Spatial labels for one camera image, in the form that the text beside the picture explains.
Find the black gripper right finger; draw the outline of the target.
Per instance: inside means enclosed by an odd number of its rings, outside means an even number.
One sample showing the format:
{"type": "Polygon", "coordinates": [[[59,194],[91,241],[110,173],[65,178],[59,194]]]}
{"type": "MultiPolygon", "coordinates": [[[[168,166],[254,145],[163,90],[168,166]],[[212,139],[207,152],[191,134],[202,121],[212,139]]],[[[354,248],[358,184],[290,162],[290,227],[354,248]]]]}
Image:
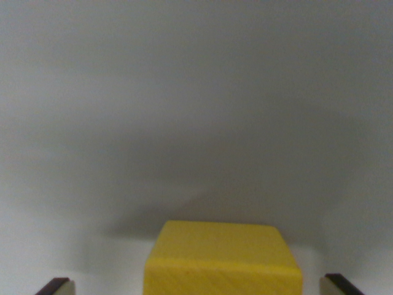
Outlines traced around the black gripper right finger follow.
{"type": "Polygon", "coordinates": [[[327,273],[319,279],[320,295],[365,295],[340,273],[327,273]]]}

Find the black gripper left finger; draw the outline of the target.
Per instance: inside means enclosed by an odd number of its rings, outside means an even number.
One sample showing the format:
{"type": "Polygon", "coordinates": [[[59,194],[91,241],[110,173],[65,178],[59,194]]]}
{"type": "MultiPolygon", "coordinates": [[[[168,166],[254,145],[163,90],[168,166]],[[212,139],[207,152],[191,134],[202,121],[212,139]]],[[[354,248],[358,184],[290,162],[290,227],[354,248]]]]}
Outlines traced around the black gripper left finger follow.
{"type": "Polygon", "coordinates": [[[43,286],[36,295],[75,295],[76,285],[67,277],[56,277],[43,286]]]}

